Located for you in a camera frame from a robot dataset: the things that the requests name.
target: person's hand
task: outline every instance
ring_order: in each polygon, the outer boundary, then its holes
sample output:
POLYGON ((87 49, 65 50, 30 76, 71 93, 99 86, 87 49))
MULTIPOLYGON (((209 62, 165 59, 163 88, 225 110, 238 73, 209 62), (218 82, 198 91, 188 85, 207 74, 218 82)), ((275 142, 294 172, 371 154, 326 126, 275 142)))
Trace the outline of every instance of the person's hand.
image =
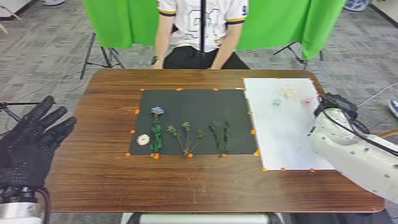
POLYGON ((154 65, 152 65, 152 69, 163 69, 163 60, 158 60, 154 65))
POLYGON ((49 128, 67 113, 60 107, 46 115, 51 106, 53 97, 47 96, 0 140, 0 188, 44 186, 55 150, 76 124, 71 117, 49 128))

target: orange marker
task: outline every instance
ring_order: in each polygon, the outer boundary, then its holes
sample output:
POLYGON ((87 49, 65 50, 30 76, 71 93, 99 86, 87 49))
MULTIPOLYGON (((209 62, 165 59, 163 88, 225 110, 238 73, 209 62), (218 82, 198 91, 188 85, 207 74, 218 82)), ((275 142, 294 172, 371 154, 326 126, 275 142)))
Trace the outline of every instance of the orange marker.
POLYGON ((259 150, 255 150, 255 152, 254 152, 254 156, 259 157, 259 150))
POLYGON ((159 159, 159 154, 158 153, 154 153, 152 159, 159 159))

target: green screen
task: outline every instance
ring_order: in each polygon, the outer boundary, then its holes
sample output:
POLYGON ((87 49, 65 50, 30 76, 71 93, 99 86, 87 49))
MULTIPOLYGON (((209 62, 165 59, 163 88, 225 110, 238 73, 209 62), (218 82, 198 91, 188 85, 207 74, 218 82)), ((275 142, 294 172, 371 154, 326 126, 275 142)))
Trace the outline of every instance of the green screen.
MULTIPOLYGON (((129 48, 154 44, 156 0, 83 0, 99 45, 129 48)), ((301 43, 309 60, 325 45, 344 0, 248 0, 238 50, 301 43)))

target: white paper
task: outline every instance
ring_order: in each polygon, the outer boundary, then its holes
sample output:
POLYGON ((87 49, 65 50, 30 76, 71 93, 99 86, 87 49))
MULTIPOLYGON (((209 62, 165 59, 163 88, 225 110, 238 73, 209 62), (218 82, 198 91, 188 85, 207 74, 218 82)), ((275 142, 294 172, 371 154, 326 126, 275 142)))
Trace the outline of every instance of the white paper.
POLYGON ((245 97, 266 170, 333 169, 309 145, 317 107, 312 81, 305 78, 246 78, 245 97))

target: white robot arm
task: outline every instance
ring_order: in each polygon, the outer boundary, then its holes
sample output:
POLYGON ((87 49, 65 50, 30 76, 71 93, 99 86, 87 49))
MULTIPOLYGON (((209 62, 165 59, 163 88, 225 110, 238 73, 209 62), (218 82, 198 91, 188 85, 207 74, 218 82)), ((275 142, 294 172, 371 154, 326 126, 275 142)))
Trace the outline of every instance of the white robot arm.
POLYGON ((326 94, 316 111, 310 143, 314 152, 353 183, 398 203, 398 146, 358 132, 355 105, 326 94))

